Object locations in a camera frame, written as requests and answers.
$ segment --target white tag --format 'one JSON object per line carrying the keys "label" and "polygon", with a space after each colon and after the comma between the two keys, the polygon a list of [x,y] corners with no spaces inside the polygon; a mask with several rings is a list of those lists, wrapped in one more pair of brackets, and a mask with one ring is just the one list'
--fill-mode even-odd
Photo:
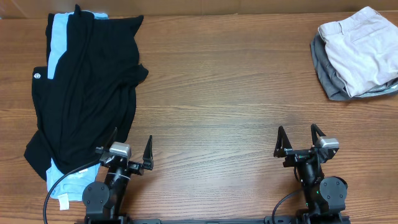
{"label": "white tag", "polygon": [[84,173],[86,171],[88,171],[88,169],[83,169],[83,170],[79,171],[79,174]]}
{"label": "white tag", "polygon": [[58,200],[60,201],[60,210],[69,210],[69,198],[67,193],[59,195]]}

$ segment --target wood grain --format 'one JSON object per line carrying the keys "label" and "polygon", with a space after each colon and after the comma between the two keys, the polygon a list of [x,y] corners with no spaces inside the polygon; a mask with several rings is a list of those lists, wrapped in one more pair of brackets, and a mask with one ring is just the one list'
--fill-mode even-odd
{"label": "wood grain", "polygon": [[[398,13],[382,14],[398,24]],[[278,126],[300,149],[317,123],[340,141],[323,167],[348,182],[344,214],[353,223],[397,223],[397,98],[329,101],[312,65],[317,27],[348,16],[146,17],[136,41],[149,76],[137,87],[127,142],[139,160],[152,134],[155,167],[131,181],[124,211],[163,220],[270,215],[299,188],[293,170],[272,157]],[[32,69],[45,65],[45,26],[0,21],[0,223],[42,223],[45,182],[23,153],[37,129],[30,87]],[[303,206],[299,196],[277,214]],[[84,215],[81,202],[69,211],[49,203],[49,223]]]}

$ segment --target light blue fabric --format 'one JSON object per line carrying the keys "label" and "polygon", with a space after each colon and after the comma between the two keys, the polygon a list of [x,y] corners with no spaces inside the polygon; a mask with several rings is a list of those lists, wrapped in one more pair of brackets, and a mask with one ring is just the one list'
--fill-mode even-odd
{"label": "light blue fabric", "polygon": [[[51,197],[58,199],[59,195],[68,194],[69,201],[81,201],[84,189],[87,185],[95,181],[100,164],[87,168],[87,171],[70,174],[64,178],[53,190]],[[54,183],[63,176],[58,170],[54,161],[51,159],[51,167],[46,171],[47,174],[47,191],[49,191]]]}
{"label": "light blue fabric", "polygon": [[[51,33],[51,52],[47,70],[47,78],[53,79],[55,67],[57,67],[60,57],[67,51],[67,24],[69,15],[73,12],[58,13],[54,16]],[[95,19],[109,19],[105,13],[93,13]]]}

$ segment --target gray cloth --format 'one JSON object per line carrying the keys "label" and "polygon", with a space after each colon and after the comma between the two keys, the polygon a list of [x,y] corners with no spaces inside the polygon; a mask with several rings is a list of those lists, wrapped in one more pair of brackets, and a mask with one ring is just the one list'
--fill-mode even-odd
{"label": "gray cloth", "polygon": [[328,55],[325,50],[325,43],[319,33],[315,35],[311,42],[311,54],[313,66],[318,74],[319,81],[331,100],[344,101],[372,96],[398,94],[397,78],[385,83],[384,85],[375,86],[362,95],[350,98],[345,90],[345,84],[337,77],[336,70],[328,59]]}

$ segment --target wooden tabletop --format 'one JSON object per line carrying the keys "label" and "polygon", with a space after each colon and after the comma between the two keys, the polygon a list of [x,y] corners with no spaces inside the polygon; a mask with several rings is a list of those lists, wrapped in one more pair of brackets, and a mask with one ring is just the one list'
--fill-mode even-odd
{"label": "wooden tabletop", "polygon": [[[155,166],[132,178],[123,211],[162,220],[270,215],[300,188],[293,168],[272,156],[278,126],[304,149],[317,123],[340,142],[322,167],[348,183],[343,214],[353,223],[397,223],[398,98],[330,101],[312,64],[317,27],[350,15],[145,17],[136,41],[149,75],[137,87],[127,143],[139,160],[153,135]],[[398,24],[398,13],[382,15]],[[46,64],[46,25],[0,21],[0,223],[42,223],[46,184],[23,154],[37,130],[31,75]],[[277,215],[303,207],[301,195]],[[85,206],[60,211],[51,199],[47,215],[49,223],[73,223]]]}

